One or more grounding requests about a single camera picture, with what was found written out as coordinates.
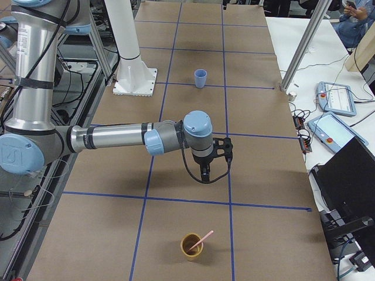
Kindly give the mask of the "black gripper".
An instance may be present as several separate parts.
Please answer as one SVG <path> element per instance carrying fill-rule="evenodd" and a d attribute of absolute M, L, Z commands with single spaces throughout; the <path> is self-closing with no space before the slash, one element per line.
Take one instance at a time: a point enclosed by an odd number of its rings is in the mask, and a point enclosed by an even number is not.
<path fill-rule="evenodd" d="M 210 163 L 213 161 L 213 156 L 198 156 L 192 154 L 194 161 L 200 165 L 200 175 L 202 182 L 210 181 Z"/>

